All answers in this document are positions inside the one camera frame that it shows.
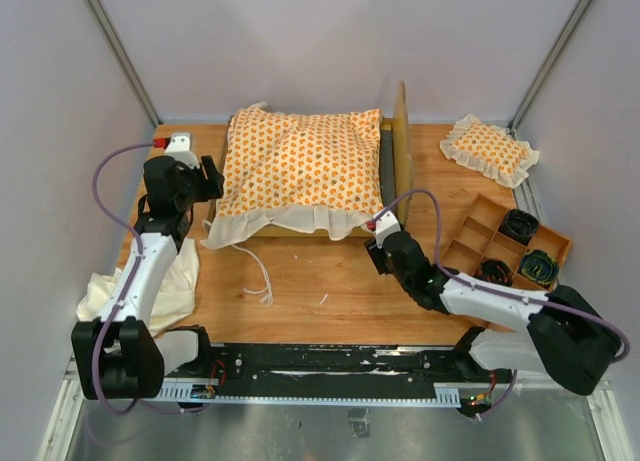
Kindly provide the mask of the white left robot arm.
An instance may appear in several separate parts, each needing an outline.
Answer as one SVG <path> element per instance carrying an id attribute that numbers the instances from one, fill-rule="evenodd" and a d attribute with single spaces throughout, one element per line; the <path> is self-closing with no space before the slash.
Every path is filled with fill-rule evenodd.
<path id="1" fill-rule="evenodd" d="M 206 329 L 188 326 L 155 339 L 149 328 L 163 278 L 186 245 L 193 207 L 223 195 L 224 177 L 209 156 L 194 165 L 174 155 L 143 165 L 146 193 L 138 201 L 130 256 L 106 306 L 71 333 L 86 398 L 138 401 L 157 396 L 166 375 L 184 370 L 200 377 L 214 364 Z"/>

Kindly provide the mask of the duck print bed cover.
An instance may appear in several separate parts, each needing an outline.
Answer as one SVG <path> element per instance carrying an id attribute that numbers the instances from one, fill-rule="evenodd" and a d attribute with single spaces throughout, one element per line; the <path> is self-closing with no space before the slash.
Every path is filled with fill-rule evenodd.
<path id="1" fill-rule="evenodd" d="M 255 104 L 227 130 L 224 195 L 202 244 L 218 250 L 268 226 L 340 241 L 383 208 L 382 114 L 285 114 Z"/>

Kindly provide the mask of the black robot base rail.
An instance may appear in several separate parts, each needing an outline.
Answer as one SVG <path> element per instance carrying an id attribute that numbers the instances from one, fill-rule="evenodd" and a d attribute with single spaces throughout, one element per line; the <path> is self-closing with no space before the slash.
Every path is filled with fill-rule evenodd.
<path id="1" fill-rule="evenodd" d="M 509 369 L 484 370 L 462 349 L 399 345 L 211 344 L 170 367 L 158 357 L 107 352 L 108 400 L 205 404 L 418 406 L 487 409 Z"/>

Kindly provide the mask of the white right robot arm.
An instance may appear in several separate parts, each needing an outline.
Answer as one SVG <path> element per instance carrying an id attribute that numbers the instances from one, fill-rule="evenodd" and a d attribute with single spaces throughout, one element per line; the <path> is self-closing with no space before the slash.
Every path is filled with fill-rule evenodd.
<path id="1" fill-rule="evenodd" d="M 394 276 L 420 307 L 496 325 L 460 340 L 452 359 L 463 380 L 489 370 L 540 372 L 574 394 L 589 395 L 629 351 L 620 330 L 571 287 L 523 290 L 449 271 L 430 262 L 406 231 L 371 239 L 365 247 L 377 271 Z"/>

